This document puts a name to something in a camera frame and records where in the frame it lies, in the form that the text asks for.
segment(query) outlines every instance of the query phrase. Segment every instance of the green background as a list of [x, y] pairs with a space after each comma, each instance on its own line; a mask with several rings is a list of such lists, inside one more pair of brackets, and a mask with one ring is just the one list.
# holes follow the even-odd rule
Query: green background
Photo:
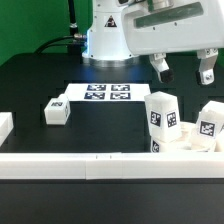
[[[74, 1], [77, 24], [85, 33], [92, 21], [92, 1]], [[15, 54], [34, 52], [46, 41], [65, 35], [69, 35], [67, 0], [0, 1], [0, 65]], [[224, 51], [220, 53], [218, 62], [224, 65]]]

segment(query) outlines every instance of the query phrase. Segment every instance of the black table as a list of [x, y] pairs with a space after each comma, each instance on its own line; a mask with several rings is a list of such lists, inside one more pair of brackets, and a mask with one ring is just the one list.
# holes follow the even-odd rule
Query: black table
[[[178, 96], [180, 117], [197, 119], [209, 100], [224, 102], [224, 69], [216, 82], [196, 84], [199, 61], [170, 55], [176, 74], [158, 82], [147, 58], [124, 68], [84, 66], [66, 54], [21, 54], [0, 67], [0, 111], [14, 130], [1, 153], [149, 152], [143, 102], [72, 102], [65, 126], [47, 126], [44, 108], [69, 83], [148, 83]], [[1, 223], [223, 223], [223, 179], [1, 180]]]

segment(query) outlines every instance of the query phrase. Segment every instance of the black cable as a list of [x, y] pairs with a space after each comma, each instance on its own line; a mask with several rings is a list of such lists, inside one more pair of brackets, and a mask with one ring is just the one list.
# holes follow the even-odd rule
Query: black cable
[[41, 53], [48, 45], [53, 44], [58, 41], [69, 40], [69, 39], [74, 39], [74, 36], [64, 36], [64, 37], [55, 38], [53, 40], [50, 40], [50, 41], [42, 44], [34, 53], [37, 53], [37, 54]]
[[46, 50], [49, 47], [61, 47], [61, 46], [75, 46], [75, 47], [83, 47], [84, 46], [84, 42], [78, 42], [78, 43], [67, 43], [67, 44], [50, 44], [45, 46], [45, 48], [42, 48], [40, 51], [38, 51], [37, 53], [40, 54], [42, 53], [44, 50]]
[[70, 17], [70, 34], [78, 33], [78, 26], [76, 24], [75, 5], [74, 0], [68, 0], [69, 17]]

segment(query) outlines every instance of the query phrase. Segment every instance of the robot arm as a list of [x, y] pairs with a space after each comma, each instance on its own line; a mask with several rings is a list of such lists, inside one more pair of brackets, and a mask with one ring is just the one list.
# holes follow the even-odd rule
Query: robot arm
[[198, 83], [214, 81], [218, 48], [224, 47], [224, 0], [92, 0], [84, 63], [123, 66], [139, 55], [161, 82], [173, 80], [166, 53], [197, 51]]
[[214, 81], [218, 50], [224, 47], [223, 0], [151, 0], [133, 4], [122, 12], [126, 42], [135, 55], [150, 55], [162, 82], [172, 80], [166, 53], [197, 51], [197, 72], [203, 85]]

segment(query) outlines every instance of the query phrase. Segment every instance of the white cube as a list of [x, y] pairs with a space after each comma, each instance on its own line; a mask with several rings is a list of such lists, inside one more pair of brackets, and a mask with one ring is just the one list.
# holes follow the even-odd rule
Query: white cube
[[0, 113], [0, 146], [13, 129], [12, 113]]
[[208, 146], [224, 127], [224, 103], [210, 101], [206, 104], [192, 132], [191, 143], [198, 146]]
[[158, 139], [151, 138], [151, 152], [175, 152], [175, 153], [186, 153], [186, 152], [214, 152], [216, 142], [213, 139], [209, 145], [199, 146], [192, 145], [189, 141], [192, 131], [195, 129], [195, 124], [188, 122], [180, 122], [182, 137], [178, 138], [173, 142], [162, 142]]
[[156, 92], [145, 96], [150, 135], [163, 142], [181, 137], [180, 115], [177, 97]]
[[151, 138], [151, 153], [158, 152], [188, 152], [191, 150], [189, 142], [192, 129], [195, 124], [189, 122], [180, 122], [182, 136], [172, 142], [163, 142], [156, 138]]
[[224, 130], [222, 130], [216, 138], [216, 152], [224, 152]]
[[70, 103], [65, 94], [50, 100], [44, 109], [47, 124], [64, 125], [71, 113]]

